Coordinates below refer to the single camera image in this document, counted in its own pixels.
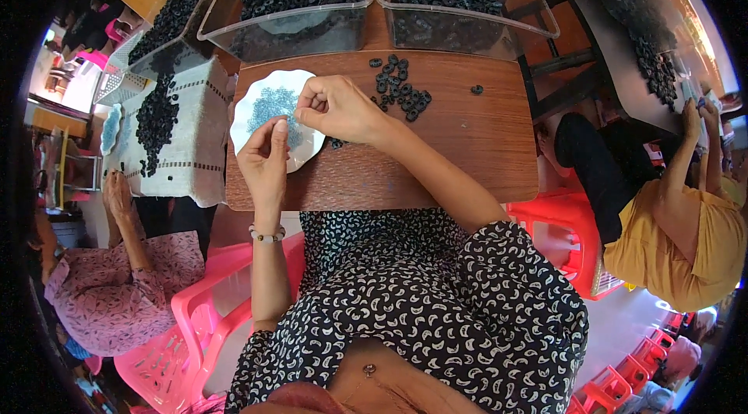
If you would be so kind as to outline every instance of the woman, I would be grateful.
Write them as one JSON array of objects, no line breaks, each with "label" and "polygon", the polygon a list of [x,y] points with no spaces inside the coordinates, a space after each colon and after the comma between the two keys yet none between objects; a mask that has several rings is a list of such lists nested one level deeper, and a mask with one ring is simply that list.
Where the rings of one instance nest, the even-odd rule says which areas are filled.
[{"label": "woman", "polygon": [[110,250],[68,249],[55,258],[55,233],[44,213],[36,218],[44,297],[82,348],[107,357],[175,325],[171,297],[201,279],[205,264],[196,232],[139,240],[122,173],[109,173],[103,197],[113,218],[110,232],[123,241]]},{"label": "woman", "polygon": [[679,312],[695,312],[732,292],[746,254],[745,195],[723,189],[720,157],[707,159],[705,192],[684,184],[701,133],[699,114],[709,145],[720,146],[719,112],[708,100],[697,110],[690,99],[683,110],[685,137],[661,179],[650,174],[640,144],[614,158],[580,114],[550,123],[550,136],[540,143],[552,163],[575,169],[605,246],[605,268]]},{"label": "woman", "polygon": [[310,78],[295,118],[391,155],[443,209],[302,212],[293,304],[277,241],[288,124],[257,129],[237,156],[256,207],[254,333],[225,412],[564,412],[587,311],[527,232],[348,78]]}]

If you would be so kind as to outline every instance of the transparent plastic bin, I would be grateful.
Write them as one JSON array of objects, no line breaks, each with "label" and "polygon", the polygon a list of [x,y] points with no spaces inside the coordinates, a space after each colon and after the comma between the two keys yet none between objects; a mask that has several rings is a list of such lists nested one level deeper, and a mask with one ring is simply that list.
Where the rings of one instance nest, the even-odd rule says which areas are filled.
[{"label": "transparent plastic bin", "polygon": [[239,21],[242,0],[213,0],[198,39],[211,41],[244,63],[357,51],[364,44],[366,10],[373,1],[305,7]]},{"label": "transparent plastic bin", "polygon": [[560,35],[545,0],[499,0],[503,16],[434,5],[395,4],[385,9],[396,48],[429,49],[517,60],[528,47]]},{"label": "transparent plastic bin", "polygon": [[[168,62],[173,62],[174,73],[184,72],[207,62],[215,49],[215,45],[198,39],[198,27],[211,2],[212,0],[199,0],[180,35],[143,56],[130,65],[127,71],[150,80],[156,80],[160,69],[164,66],[171,67]],[[156,0],[145,20],[153,23],[154,17],[158,15],[165,3],[166,0]]]}]

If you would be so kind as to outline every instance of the small white plate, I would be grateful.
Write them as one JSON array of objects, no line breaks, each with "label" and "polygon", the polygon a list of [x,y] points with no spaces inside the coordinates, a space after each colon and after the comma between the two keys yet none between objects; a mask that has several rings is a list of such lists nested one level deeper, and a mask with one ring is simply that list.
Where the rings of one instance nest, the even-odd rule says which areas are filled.
[{"label": "small white plate", "polygon": [[298,95],[304,83],[315,76],[305,70],[287,72],[276,70],[267,78],[249,86],[247,94],[234,108],[234,121],[229,134],[236,155],[252,132],[271,117],[288,116],[291,158],[286,161],[287,173],[293,173],[316,155],[323,147],[325,136],[317,130],[298,124],[293,118]]},{"label": "small white plate", "polygon": [[120,131],[120,120],[122,119],[122,104],[115,104],[111,107],[109,115],[104,121],[101,130],[101,154],[108,156],[111,149],[117,144],[117,133]]}]

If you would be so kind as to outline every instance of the wood grain tabletop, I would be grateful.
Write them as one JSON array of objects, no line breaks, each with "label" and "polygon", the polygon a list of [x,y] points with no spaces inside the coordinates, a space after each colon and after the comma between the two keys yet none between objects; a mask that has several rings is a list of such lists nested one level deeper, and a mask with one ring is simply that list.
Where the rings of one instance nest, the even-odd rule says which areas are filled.
[{"label": "wood grain tabletop", "polygon": [[[408,83],[427,90],[432,103],[413,123],[418,136],[455,166],[487,188],[501,203],[529,201],[538,193],[533,125],[519,65],[515,62],[436,51],[393,51],[387,39],[384,13],[369,8],[367,44],[356,52],[299,56],[256,65],[239,73],[234,101],[249,85],[275,70],[304,69],[318,76],[344,74],[364,94],[379,96],[369,59],[385,62],[394,52],[410,62]],[[471,86],[484,91],[473,95]],[[388,115],[405,120],[399,106]],[[233,106],[229,109],[233,122]],[[239,172],[229,140],[226,197],[237,211],[253,211],[254,204]],[[434,198],[395,160],[369,146],[349,143],[333,150],[329,140],[298,171],[288,175],[284,210],[332,211],[427,208]]]}]

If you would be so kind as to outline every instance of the finger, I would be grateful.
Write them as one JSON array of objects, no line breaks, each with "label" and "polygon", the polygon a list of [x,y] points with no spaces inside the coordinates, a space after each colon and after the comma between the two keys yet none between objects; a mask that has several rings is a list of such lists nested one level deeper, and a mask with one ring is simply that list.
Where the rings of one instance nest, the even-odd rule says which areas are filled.
[{"label": "finger", "polygon": [[270,139],[270,161],[276,163],[285,163],[286,142],[288,141],[288,121],[279,120],[273,127],[273,133]]},{"label": "finger", "polygon": [[323,113],[317,112],[311,107],[297,108],[293,116],[298,120],[298,123],[315,130],[319,130],[322,127],[322,122],[325,118]]},{"label": "finger", "polygon": [[240,149],[239,151],[242,152],[245,149],[246,150],[253,150],[263,147],[264,144],[268,141],[270,138],[270,134],[273,131],[273,127],[279,120],[286,120],[288,119],[288,116],[275,116],[271,118],[270,120],[267,120],[264,124],[262,124],[260,127],[258,127],[255,131],[252,132],[252,135],[249,136],[249,139],[247,140],[247,143]]},{"label": "finger", "polygon": [[324,77],[312,77],[304,83],[304,88],[298,95],[296,107],[312,107],[315,99],[317,101],[327,101]]}]

